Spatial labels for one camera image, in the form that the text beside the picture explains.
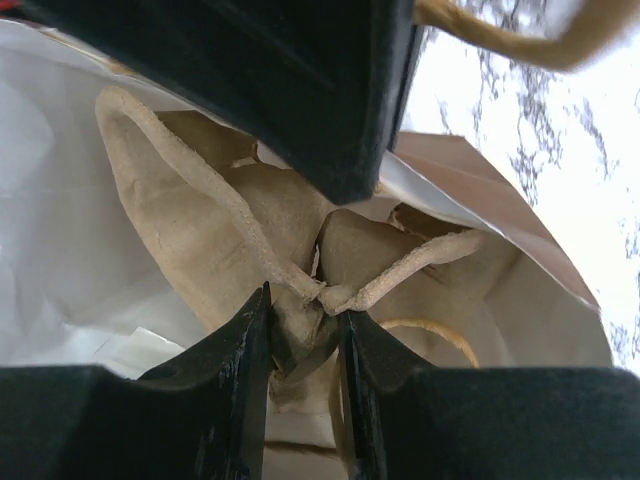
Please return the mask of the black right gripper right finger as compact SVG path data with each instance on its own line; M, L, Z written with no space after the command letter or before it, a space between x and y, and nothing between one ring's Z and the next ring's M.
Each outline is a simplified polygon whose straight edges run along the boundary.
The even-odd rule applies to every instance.
M639 381L615 368L440 368L339 317L353 479L635 479Z

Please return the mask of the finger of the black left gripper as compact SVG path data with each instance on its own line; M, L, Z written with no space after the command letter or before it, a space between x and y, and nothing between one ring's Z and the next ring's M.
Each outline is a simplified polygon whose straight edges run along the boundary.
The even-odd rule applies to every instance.
M421 28L409 1L37 0L34 20L255 136L336 204L370 198Z

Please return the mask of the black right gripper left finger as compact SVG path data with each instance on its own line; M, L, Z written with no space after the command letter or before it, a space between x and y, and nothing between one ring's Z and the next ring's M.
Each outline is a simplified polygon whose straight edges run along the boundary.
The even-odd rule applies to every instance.
M5 479L258 479L270 370L268 287L136 380L98 365L1 372Z

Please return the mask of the brown paper bag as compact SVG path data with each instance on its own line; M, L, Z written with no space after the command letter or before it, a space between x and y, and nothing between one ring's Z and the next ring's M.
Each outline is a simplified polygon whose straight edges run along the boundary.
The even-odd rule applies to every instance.
M1 372L98 365L136 380L271 298L262 475L353 479L339 317L366 313L440 368L615 368L639 381L639 5L635 1L409 1L422 32L394 144L370 198L328 200L255 136L113 57L1 5ZM482 303L507 366L439 365L368 312L336 315L323 413L279 413L272 289L207 328L129 219L96 118L108 87L156 113L195 111L249 137L248 158L299 174L338 209L407 205L510 243Z

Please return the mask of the cardboard cup carrier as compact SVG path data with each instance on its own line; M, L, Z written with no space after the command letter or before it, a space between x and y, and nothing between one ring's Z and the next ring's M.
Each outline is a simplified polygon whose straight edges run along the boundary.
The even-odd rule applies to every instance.
M507 241L403 204L382 222L338 209L295 171L250 161L249 137L195 111L156 113L119 87L95 110L129 219L207 328L270 283L277 412L326 411L336 315L348 308L436 364L512 363L481 313L517 260Z

